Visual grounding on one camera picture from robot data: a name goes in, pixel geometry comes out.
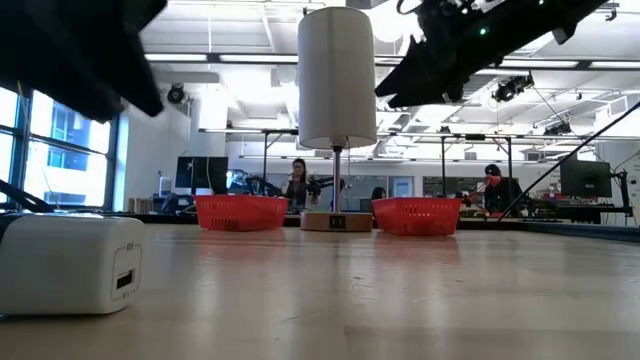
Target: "white cylinder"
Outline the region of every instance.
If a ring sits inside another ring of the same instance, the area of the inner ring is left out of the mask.
[[[347,7],[306,15],[298,28],[299,140],[312,149],[373,145],[375,65],[369,17]]]

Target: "man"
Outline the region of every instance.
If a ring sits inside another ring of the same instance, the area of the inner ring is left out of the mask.
[[[502,177],[502,171],[496,164],[488,165],[484,169],[487,175],[487,187],[484,190],[484,207],[489,213],[503,213],[511,201],[522,193],[517,181]],[[509,196],[509,183],[511,183],[512,197]],[[514,206],[511,214],[519,216],[520,207]]]

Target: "white lamp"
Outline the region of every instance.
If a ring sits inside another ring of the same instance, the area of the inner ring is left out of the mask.
[[[369,17],[347,7],[306,15],[298,29],[299,141],[332,149],[333,214],[304,213],[306,230],[370,231],[370,214],[340,213],[340,153],[373,145],[375,64]]]

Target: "white power adapter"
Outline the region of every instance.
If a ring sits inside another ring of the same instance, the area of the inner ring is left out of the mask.
[[[0,217],[0,314],[109,314],[140,290],[144,224],[95,215]]]

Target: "computer monitor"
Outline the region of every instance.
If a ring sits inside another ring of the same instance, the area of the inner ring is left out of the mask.
[[[191,195],[195,195],[196,189],[211,189],[216,195],[226,194],[228,164],[229,158],[226,157],[181,156],[178,158],[176,187],[191,188]]]
[[[560,165],[562,195],[611,197],[609,163],[570,159]]]

